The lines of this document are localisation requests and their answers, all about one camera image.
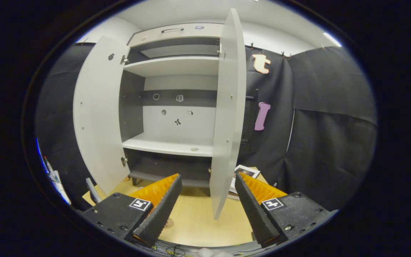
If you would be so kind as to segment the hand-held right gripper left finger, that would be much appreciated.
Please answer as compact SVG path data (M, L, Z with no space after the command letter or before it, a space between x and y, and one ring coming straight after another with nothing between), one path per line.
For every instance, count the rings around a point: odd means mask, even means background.
M129 195L114 192L83 216L102 230L129 242L152 247L158 240L182 190L182 177L173 174Z

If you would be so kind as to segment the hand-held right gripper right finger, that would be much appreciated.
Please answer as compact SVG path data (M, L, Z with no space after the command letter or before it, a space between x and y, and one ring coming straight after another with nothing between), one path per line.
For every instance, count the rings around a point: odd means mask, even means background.
M235 188L262 248L299 240L338 212L327 210L302 192L287 194L244 173L235 176Z

